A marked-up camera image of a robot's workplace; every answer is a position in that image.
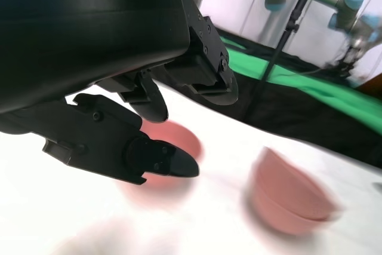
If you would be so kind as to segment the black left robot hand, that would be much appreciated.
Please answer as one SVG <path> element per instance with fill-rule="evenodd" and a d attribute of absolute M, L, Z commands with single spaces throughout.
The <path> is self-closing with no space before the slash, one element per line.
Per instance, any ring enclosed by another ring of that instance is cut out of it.
<path fill-rule="evenodd" d="M 43 137 L 70 167 L 136 185 L 199 175 L 193 156 L 141 130 L 168 119 L 158 69 L 213 104 L 238 99 L 193 0 L 1 0 L 1 131 Z"/>

